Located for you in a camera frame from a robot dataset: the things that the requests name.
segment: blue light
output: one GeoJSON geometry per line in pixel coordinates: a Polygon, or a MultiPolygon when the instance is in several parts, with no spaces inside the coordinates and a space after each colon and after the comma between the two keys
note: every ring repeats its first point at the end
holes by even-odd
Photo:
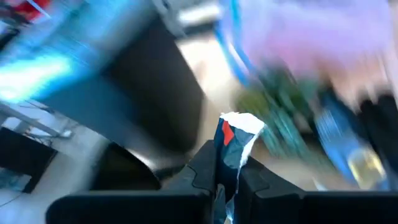
{"type": "Polygon", "coordinates": [[[69,72],[69,59],[60,56],[38,57],[6,65],[0,68],[0,99],[11,103],[29,99],[46,84],[69,72]]]}

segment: red label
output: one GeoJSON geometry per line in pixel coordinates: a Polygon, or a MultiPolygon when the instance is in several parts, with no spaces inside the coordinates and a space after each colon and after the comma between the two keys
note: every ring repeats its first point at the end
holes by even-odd
{"type": "Polygon", "coordinates": [[[234,138],[234,133],[229,126],[227,121],[223,123],[223,133],[224,133],[224,145],[227,146],[229,142],[234,138]]]}

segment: blue wrapper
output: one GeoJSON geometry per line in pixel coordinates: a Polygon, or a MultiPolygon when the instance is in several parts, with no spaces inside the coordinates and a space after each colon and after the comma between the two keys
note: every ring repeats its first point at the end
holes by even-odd
{"type": "Polygon", "coordinates": [[[248,160],[254,141],[265,124],[249,113],[226,113],[220,116],[214,137],[218,151],[217,182],[225,187],[227,215],[233,219],[233,198],[238,189],[238,177],[248,160]]]}

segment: black cable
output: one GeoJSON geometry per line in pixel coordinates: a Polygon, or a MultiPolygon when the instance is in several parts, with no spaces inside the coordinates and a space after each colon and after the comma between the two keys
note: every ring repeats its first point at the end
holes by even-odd
{"type": "Polygon", "coordinates": [[[39,138],[35,138],[36,141],[40,142],[41,144],[44,144],[43,140],[39,139],[39,138]]]}
{"type": "Polygon", "coordinates": [[[50,109],[49,107],[38,106],[38,105],[35,105],[35,104],[32,103],[32,102],[29,102],[28,100],[25,100],[25,102],[28,103],[28,104],[30,104],[30,105],[32,105],[32,106],[34,106],[34,107],[32,108],[32,107],[30,107],[30,106],[20,106],[20,105],[18,105],[18,106],[20,106],[20,107],[22,107],[22,108],[32,108],[32,109],[37,108],[37,109],[46,111],[47,113],[50,113],[50,114],[54,114],[54,113],[55,113],[55,111],[54,111],[53,109],[50,109]]]}
{"type": "MultiPolygon", "coordinates": [[[[73,130],[76,129],[77,127],[81,126],[81,124],[76,123],[76,122],[75,122],[75,124],[72,124],[72,125],[71,125],[72,122],[75,122],[75,121],[69,119],[69,120],[68,120],[67,127],[66,127],[65,129],[69,129],[69,130],[73,131],[73,130]]],[[[48,147],[52,147],[52,144],[53,144],[53,142],[54,142],[55,139],[63,139],[63,137],[61,137],[61,134],[62,134],[62,133],[58,133],[56,136],[43,136],[43,137],[31,136],[31,135],[29,135],[29,134],[27,134],[27,135],[30,136],[30,137],[32,137],[32,138],[38,139],[38,140],[39,140],[39,139],[41,139],[41,140],[47,140],[47,144],[46,144],[46,145],[47,145],[48,147]]]]}
{"type": "Polygon", "coordinates": [[[0,208],[2,208],[3,206],[6,206],[6,205],[8,205],[9,203],[11,203],[11,202],[13,202],[13,201],[15,201],[15,200],[17,200],[21,195],[23,195],[24,193],[23,192],[21,192],[19,195],[17,195],[16,197],[14,197],[13,199],[11,199],[11,200],[9,200],[8,202],[6,202],[6,203],[4,203],[4,204],[2,204],[2,205],[0,205],[0,208]]]}

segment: pink fabric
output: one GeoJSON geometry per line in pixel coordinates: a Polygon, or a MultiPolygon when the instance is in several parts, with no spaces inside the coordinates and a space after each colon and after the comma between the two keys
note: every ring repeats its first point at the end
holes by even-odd
{"type": "MultiPolygon", "coordinates": [[[[347,67],[383,49],[392,33],[383,0],[240,0],[239,6],[241,44],[258,67],[275,60],[303,72],[320,63],[347,67]]],[[[224,19],[227,35],[230,16],[224,19]]]]}

